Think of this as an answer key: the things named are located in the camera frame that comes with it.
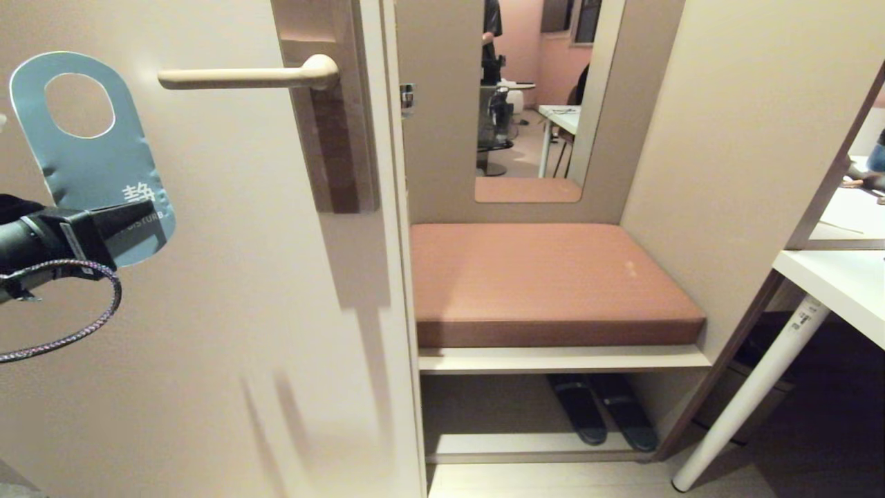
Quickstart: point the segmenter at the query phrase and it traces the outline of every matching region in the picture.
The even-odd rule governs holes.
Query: upholstered seat
[[[694,343],[704,313],[621,227],[412,226],[423,347]]]

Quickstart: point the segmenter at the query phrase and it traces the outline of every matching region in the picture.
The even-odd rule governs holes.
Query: slipper
[[[548,374],[547,381],[566,410],[578,437],[590,446],[605,442],[608,429],[593,401],[593,393],[581,374]]]
[[[612,414],[627,444],[645,453],[658,449],[658,435],[624,376],[588,374],[586,377],[590,388]]]

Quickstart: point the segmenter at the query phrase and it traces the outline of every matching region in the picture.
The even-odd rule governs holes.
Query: door
[[[160,69],[280,67],[270,0],[0,5],[6,82],[46,51],[122,75],[178,222],[160,253],[122,269],[106,328],[0,367],[0,460],[46,494],[421,496],[389,12],[360,7],[381,204],[370,214],[317,214],[285,89],[158,84]],[[6,85],[0,113],[0,191],[50,203]],[[109,299],[79,281],[37,293],[41,304],[0,308],[0,349],[69,333]]]

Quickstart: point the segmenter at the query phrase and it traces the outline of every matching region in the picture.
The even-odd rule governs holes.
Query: desk leg
[[[547,156],[550,154],[550,135],[553,133],[553,121],[544,122],[544,139],[541,142],[541,160],[538,161],[538,178],[547,175]]]
[[[697,445],[689,460],[676,472],[673,487],[684,493],[695,484],[697,478],[701,477],[713,459],[771,391],[828,314],[829,308],[811,295],[805,296],[799,309],[762,357],[762,361],[747,377],[722,415],[716,419],[716,423]]]

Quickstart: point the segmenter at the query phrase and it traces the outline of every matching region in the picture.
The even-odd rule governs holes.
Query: lever handle
[[[256,69],[164,69],[157,79],[165,89],[328,89],[338,82],[338,65],[317,54],[301,67]]]

